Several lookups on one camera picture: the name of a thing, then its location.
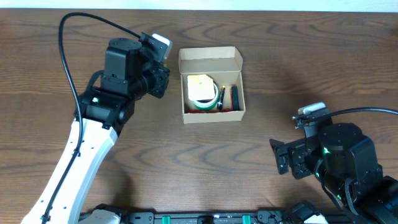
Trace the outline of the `red utility knife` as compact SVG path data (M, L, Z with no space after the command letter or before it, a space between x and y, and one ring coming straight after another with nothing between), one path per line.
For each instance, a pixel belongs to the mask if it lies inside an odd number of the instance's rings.
M222 110L186 110L186 114L205 114L205 113L227 113L232 112L232 109L226 108Z

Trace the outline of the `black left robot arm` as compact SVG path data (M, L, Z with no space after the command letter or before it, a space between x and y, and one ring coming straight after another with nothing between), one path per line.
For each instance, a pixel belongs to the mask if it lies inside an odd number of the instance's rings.
M104 70L78 96L75 119L56 168L23 223L78 223L95 175L145 94L163 97L172 42L158 34L109 41Z

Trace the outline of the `correction tape dispenser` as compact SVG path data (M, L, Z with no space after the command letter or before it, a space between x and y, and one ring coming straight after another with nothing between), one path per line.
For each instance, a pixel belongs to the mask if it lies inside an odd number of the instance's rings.
M217 102L217 105L216 105L216 108L218 110L222 110L223 109L223 100L224 100L225 89L226 89L225 86L221 87L220 95L219 95L218 102Z

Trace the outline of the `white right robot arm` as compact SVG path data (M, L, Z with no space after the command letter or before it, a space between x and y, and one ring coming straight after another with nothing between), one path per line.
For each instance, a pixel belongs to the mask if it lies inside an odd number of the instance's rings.
M397 223L397 180L383 174L373 141L353 123L318 124L305 137L270 139L278 173L314 176L331 201L357 223Z

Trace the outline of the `green tape roll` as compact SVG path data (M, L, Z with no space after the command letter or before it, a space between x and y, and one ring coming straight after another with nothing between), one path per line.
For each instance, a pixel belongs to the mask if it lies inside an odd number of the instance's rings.
M193 105L198 110L209 111L212 110L218 102L218 98L213 98L212 100L199 100L193 101Z

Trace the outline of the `brown cardboard box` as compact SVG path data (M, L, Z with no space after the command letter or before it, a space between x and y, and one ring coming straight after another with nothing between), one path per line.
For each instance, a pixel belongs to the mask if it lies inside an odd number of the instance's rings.
M181 80L182 115L185 124L242 120L246 112L242 79L243 58L236 47L180 49L178 65ZM193 101L188 99L187 77L201 74L210 76L219 89L222 86L226 87L223 109L232 109L230 90L232 86L237 86L240 110L227 113L186 114L186 110L197 110Z

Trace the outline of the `yellow sticky note pad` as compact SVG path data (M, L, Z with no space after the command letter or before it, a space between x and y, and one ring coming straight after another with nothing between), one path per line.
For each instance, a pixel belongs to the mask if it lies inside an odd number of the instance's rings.
M215 97L214 81L206 75L189 75L187 77L188 98L191 101L212 100Z

